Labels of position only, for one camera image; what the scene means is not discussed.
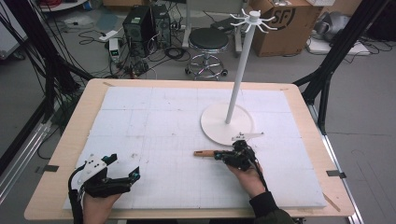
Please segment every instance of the dark green jacket sleeve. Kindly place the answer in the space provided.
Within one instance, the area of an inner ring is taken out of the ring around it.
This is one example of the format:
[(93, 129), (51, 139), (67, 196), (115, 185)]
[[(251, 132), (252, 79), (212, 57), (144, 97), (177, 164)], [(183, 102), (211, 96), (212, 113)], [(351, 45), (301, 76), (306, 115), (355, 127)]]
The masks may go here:
[(276, 206), (271, 192), (264, 192), (250, 200), (256, 219), (254, 224), (294, 224), (289, 214)]

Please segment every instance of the caster wheel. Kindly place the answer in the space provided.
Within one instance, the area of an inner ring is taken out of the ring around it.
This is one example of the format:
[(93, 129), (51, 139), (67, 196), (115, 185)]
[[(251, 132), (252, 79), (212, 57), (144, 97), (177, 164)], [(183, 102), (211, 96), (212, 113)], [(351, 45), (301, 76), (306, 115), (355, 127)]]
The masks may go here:
[(227, 69), (223, 69), (222, 71), (221, 71), (221, 75), (222, 76), (227, 76), (228, 75), (228, 71), (227, 71)]

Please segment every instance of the computer tower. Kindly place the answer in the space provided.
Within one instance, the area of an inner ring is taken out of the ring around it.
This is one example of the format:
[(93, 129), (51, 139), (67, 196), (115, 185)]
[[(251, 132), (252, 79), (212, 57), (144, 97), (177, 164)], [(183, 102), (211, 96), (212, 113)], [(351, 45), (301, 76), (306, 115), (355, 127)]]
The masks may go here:
[(171, 47), (171, 19), (166, 5), (159, 4), (151, 7), (152, 17), (157, 35), (157, 46), (159, 49)]
[(134, 6), (122, 23), (132, 56), (147, 57), (149, 41), (155, 36), (149, 6)]

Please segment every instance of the person's left hand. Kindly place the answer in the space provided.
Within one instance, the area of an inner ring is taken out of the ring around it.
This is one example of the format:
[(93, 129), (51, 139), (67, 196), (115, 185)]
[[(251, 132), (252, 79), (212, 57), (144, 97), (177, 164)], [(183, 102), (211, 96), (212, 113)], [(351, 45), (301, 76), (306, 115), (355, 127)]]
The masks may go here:
[(93, 198), (87, 192), (83, 198), (84, 224), (103, 224), (111, 213), (114, 202), (121, 194), (110, 195), (106, 198)]

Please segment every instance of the black logo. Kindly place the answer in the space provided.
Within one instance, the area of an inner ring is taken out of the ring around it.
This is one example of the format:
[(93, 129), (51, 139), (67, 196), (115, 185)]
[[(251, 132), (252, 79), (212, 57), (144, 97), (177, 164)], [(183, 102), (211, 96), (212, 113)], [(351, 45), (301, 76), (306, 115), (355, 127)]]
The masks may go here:
[(277, 28), (277, 30), (285, 29), (293, 20), (295, 12), (295, 8), (276, 10), (274, 12), (275, 19), (271, 21), (271, 26)]

